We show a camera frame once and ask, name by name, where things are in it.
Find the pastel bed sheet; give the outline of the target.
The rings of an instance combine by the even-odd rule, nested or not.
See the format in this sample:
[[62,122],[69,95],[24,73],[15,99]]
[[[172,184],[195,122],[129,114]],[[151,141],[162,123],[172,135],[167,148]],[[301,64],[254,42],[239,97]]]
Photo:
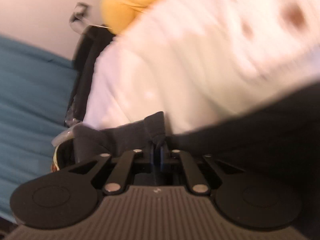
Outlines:
[[97,58],[84,124],[189,132],[319,79],[319,0],[159,0]]

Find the pile of clothes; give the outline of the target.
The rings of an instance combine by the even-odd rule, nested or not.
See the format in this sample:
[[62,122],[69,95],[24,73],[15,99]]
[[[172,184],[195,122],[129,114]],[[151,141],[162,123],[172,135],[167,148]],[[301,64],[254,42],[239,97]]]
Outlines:
[[57,172],[75,164],[73,128],[74,126],[66,129],[52,140],[54,153],[50,167],[51,172]]

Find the black pants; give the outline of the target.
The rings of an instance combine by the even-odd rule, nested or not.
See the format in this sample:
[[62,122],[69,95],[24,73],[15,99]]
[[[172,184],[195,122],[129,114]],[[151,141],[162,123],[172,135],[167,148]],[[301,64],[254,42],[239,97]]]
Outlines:
[[109,129],[76,126],[74,156],[118,157],[134,149],[167,145],[193,155],[210,154],[248,171],[278,178],[319,178],[319,83],[306,86],[248,115],[192,132],[165,132],[164,114]]

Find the wall power socket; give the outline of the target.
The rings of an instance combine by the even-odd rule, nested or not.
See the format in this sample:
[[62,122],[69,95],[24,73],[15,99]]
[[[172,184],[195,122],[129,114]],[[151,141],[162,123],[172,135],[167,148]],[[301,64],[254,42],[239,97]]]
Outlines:
[[77,34],[82,34],[83,31],[91,26],[89,15],[90,6],[84,2],[78,2],[69,19],[69,26]]

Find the large blue curtain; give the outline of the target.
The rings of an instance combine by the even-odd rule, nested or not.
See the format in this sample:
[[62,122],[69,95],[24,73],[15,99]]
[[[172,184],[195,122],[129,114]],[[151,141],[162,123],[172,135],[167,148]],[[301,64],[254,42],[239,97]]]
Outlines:
[[70,60],[1,37],[1,217],[21,184],[48,174],[76,77]]

